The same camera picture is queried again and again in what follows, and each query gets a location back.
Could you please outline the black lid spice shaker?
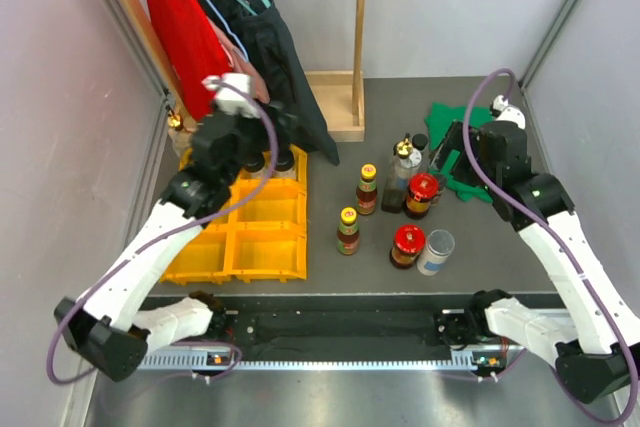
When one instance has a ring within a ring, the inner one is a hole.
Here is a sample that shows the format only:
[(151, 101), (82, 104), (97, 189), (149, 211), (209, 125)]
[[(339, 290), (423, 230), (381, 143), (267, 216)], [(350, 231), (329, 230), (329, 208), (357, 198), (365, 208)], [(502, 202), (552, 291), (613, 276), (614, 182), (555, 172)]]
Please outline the black lid spice shaker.
[(295, 156), (290, 149), (284, 149), (278, 154), (273, 177), (278, 179), (297, 179)]
[(262, 153), (251, 155), (243, 165), (243, 176), (246, 179), (260, 179), (266, 169), (265, 157)]

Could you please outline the glass oil bottle gold spout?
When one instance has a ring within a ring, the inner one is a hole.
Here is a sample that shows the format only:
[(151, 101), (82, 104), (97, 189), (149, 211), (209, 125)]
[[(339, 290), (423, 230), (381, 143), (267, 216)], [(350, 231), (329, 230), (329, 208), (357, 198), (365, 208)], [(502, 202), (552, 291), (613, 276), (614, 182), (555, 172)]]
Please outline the glass oil bottle gold spout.
[(172, 148), (179, 159), (190, 148), (192, 131), (186, 126), (183, 117), (173, 109), (167, 109), (168, 134)]

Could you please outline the sauce bottle yellow cap front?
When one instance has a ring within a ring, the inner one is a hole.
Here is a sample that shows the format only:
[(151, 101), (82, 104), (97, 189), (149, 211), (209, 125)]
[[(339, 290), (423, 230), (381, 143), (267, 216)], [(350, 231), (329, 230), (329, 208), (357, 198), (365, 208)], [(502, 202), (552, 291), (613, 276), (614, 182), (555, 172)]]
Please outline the sauce bottle yellow cap front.
[(358, 213), (354, 208), (346, 207), (340, 213), (337, 248), (343, 255), (352, 255), (358, 249), (359, 240)]

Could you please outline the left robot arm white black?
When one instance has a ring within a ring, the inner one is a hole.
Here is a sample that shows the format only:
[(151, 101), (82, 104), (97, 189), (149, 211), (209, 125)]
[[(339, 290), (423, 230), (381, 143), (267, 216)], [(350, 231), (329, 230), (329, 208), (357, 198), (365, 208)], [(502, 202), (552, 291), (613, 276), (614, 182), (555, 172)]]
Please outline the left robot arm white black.
[(190, 294), (168, 306), (141, 306), (173, 260), (213, 221), (257, 197), (272, 177), (278, 137), (288, 132), (286, 115), (261, 106), (250, 75), (225, 73), (202, 81), (214, 95), (214, 110), (191, 138), (190, 161), (175, 174), (141, 230), (107, 272), (77, 299), (54, 310), (57, 329), (46, 372), (54, 371), (59, 342), (114, 382), (130, 377), (144, 357), (193, 337), (216, 343), (227, 321), (217, 300)]

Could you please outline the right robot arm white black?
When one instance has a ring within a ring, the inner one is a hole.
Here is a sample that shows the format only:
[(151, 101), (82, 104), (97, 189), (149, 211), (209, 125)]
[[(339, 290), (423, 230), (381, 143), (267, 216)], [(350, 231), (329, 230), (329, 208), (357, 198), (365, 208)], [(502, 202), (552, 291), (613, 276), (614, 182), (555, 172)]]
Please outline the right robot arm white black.
[(624, 387), (639, 393), (639, 318), (607, 276), (582, 230), (575, 205), (552, 174), (537, 172), (525, 118), (502, 96), (479, 127), (449, 123), (431, 155), (441, 169), (483, 188), (499, 217), (538, 258), (570, 318), (562, 324), (502, 290), (479, 291), (465, 308), (476, 341), (506, 337), (546, 362), (576, 401), (589, 404)]

